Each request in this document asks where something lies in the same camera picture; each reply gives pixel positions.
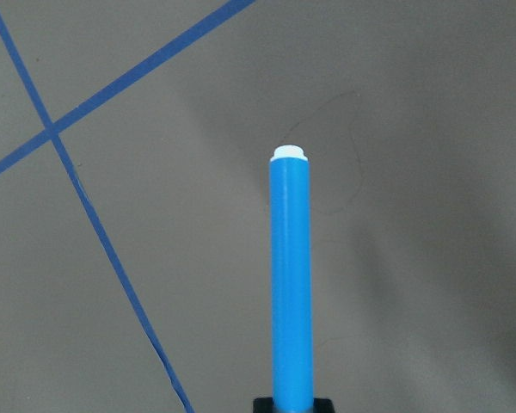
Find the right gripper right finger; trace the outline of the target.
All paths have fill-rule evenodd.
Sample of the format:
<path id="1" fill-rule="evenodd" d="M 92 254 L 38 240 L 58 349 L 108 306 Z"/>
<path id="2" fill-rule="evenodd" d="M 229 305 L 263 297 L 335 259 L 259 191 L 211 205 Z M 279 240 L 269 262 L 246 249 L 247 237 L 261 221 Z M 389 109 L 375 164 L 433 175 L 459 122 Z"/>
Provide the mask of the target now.
<path id="1" fill-rule="evenodd" d="M 335 413 L 335 407 L 331 400 L 315 400 L 313 413 Z"/>

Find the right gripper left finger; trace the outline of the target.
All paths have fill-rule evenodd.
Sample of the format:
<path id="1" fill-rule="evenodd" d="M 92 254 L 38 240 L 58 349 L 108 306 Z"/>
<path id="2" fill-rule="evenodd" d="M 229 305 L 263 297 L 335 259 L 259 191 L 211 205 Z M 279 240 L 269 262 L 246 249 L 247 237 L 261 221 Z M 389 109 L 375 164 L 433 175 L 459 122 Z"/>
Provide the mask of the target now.
<path id="1" fill-rule="evenodd" d="M 252 403 L 253 413 L 274 413 L 273 400 L 254 400 Z"/>

